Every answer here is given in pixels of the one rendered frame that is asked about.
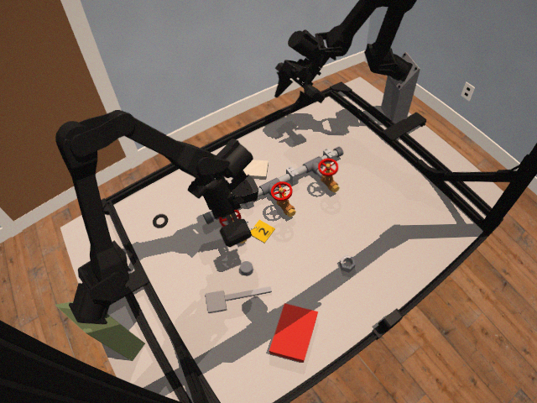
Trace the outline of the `grey pipe manifold with three red valves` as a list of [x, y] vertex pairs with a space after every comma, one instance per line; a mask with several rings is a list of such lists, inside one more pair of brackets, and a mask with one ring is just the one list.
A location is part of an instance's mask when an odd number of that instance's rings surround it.
[[[321, 178], [321, 181], [326, 184], [330, 191], [336, 193], [339, 190], [338, 184], [333, 180], [333, 175], [338, 171], [338, 164], [335, 161], [335, 158], [343, 155], [343, 150], [341, 147], [337, 147], [331, 151], [329, 148], [323, 150], [323, 156], [318, 156], [313, 160], [310, 160], [303, 164], [298, 169], [294, 169], [292, 166], [286, 169], [286, 175], [283, 175], [279, 178], [274, 178], [271, 181], [268, 181], [258, 188], [258, 197], [261, 195], [270, 194], [270, 196], [277, 201], [278, 206], [280, 206], [285, 215], [293, 217], [296, 213], [295, 208], [289, 203], [289, 198], [292, 196], [292, 186], [299, 183], [299, 175], [309, 173], [313, 171], [316, 175]], [[326, 164], [325, 164], [326, 162]], [[336, 169], [331, 168], [332, 165], [336, 165]], [[326, 168], [323, 170], [321, 167], [324, 165]], [[282, 181], [282, 182], [281, 182]], [[289, 183], [287, 183], [289, 182]], [[289, 188], [283, 189], [281, 185], [288, 186]], [[285, 191], [289, 191], [289, 194], [286, 196]], [[203, 215], [206, 220], [206, 223], [209, 224], [214, 222], [214, 216], [212, 212], [207, 212]]]

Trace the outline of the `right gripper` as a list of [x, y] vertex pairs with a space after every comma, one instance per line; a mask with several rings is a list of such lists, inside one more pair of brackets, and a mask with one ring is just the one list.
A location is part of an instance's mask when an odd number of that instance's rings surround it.
[[311, 100], [313, 100], [314, 102], [318, 101], [319, 103], [322, 103], [325, 99], [325, 94], [323, 94], [321, 91], [315, 88], [312, 83], [316, 75], [321, 74], [320, 73], [321, 68], [305, 58], [302, 62], [302, 65], [306, 65], [306, 64], [310, 65], [310, 70], [309, 70], [308, 76], [305, 78], [304, 81], [301, 79], [297, 80], [298, 76], [293, 76], [294, 77], [293, 78], [292, 76], [288, 76], [284, 71], [281, 71], [281, 67], [283, 66], [283, 63], [278, 63], [277, 66], [275, 67], [275, 69], [279, 71], [277, 72], [279, 76], [279, 83], [278, 83], [278, 86], [274, 95], [275, 97], [279, 97], [290, 86], [290, 84], [292, 83], [290, 78], [293, 79], [295, 82], [297, 82], [300, 86], [305, 88], [304, 89], [305, 94], [302, 91], [300, 91], [299, 98], [296, 100], [295, 104], [290, 109], [291, 112], [294, 112], [295, 110], [309, 103], [312, 103]]

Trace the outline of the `black rubber ring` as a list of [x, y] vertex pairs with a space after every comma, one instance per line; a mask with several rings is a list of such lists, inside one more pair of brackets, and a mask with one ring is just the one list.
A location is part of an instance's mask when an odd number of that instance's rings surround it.
[[[157, 224], [156, 221], [157, 221], [157, 219], [160, 218], [160, 217], [164, 218], [164, 223], [162, 223], [162, 224]], [[167, 223], [168, 223], [168, 218], [167, 218], [167, 216], [164, 215], [164, 214], [159, 214], [159, 215], [157, 215], [157, 216], [154, 218], [154, 220], [153, 220], [153, 225], [154, 225], [156, 228], [163, 228]]]

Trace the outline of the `yellow number 2 tag on metal chain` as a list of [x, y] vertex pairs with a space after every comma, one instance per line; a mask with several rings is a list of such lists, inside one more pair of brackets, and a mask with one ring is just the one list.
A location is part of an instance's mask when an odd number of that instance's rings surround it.
[[256, 225], [250, 230], [252, 236], [265, 243], [269, 236], [272, 234], [272, 232], [275, 230], [275, 228], [259, 220]]

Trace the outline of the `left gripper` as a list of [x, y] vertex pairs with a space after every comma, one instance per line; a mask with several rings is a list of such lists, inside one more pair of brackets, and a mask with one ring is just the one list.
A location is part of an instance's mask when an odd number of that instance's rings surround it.
[[[227, 247], [232, 247], [242, 241], [251, 238], [252, 234], [245, 221], [245, 219], [237, 219], [237, 215], [234, 212], [235, 207], [232, 202], [232, 193], [229, 193], [229, 188], [226, 196], [218, 202], [208, 202], [206, 204], [212, 211], [215, 219], [219, 217], [226, 217], [229, 224], [222, 227], [220, 230], [223, 241]], [[230, 216], [232, 215], [232, 218]], [[233, 219], [233, 221], [232, 221]]]

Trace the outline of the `red flat slab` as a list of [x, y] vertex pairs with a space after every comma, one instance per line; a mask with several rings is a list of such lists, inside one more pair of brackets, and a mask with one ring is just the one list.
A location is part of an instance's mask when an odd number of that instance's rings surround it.
[[317, 314], [284, 303], [269, 353], [304, 363]]

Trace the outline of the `dark grey hex nut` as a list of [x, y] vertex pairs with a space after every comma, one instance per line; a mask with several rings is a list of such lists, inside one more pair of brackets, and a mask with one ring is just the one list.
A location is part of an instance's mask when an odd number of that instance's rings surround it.
[[[352, 265], [351, 266], [345, 266], [343, 264], [345, 261], [350, 262]], [[342, 271], [350, 272], [355, 268], [356, 263], [355, 263], [354, 257], [345, 255], [342, 259], [340, 259], [339, 265], [340, 265]]]

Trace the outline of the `dark grey cylinder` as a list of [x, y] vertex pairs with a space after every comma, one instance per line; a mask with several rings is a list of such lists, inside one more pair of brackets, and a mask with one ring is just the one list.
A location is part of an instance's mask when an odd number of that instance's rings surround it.
[[249, 276], [253, 273], [253, 265], [248, 261], [244, 261], [240, 265], [240, 270], [243, 275]]

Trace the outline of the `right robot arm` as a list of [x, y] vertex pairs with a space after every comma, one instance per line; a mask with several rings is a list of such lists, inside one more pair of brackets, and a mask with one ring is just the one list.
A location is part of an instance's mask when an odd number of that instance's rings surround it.
[[[343, 22], [330, 32], [318, 33], [314, 37], [306, 29], [297, 31], [289, 37], [288, 46], [322, 68], [329, 58], [336, 60], [336, 56], [344, 56], [348, 52], [353, 36], [376, 8], [388, 7], [375, 43], [367, 44], [364, 53], [371, 72], [390, 75], [395, 80], [405, 81], [413, 64], [393, 54], [390, 47], [404, 14], [414, 6], [416, 1], [359, 0]], [[323, 39], [326, 41], [327, 48]], [[281, 71], [288, 76], [298, 76], [304, 81], [308, 76], [310, 65], [303, 66], [302, 62], [302, 59], [297, 62], [285, 60]]]

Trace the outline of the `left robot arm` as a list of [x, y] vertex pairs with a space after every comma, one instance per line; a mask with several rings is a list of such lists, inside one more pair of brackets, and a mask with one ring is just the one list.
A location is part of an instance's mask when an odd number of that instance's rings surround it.
[[[74, 301], [69, 304], [79, 323], [107, 324], [104, 317], [110, 303], [129, 280], [131, 270], [126, 253], [111, 240], [96, 182], [97, 151], [122, 136], [163, 155], [195, 177], [188, 192], [198, 199], [203, 196], [208, 202], [218, 202], [226, 196], [228, 188], [236, 210], [241, 208], [240, 204], [258, 199], [258, 186], [243, 171], [253, 156], [236, 139], [231, 139], [218, 154], [212, 154], [192, 144], [178, 143], [121, 110], [64, 123], [55, 140], [72, 177], [91, 245], [90, 261], [78, 268], [82, 283], [78, 283]], [[232, 183], [223, 176], [232, 177]]]

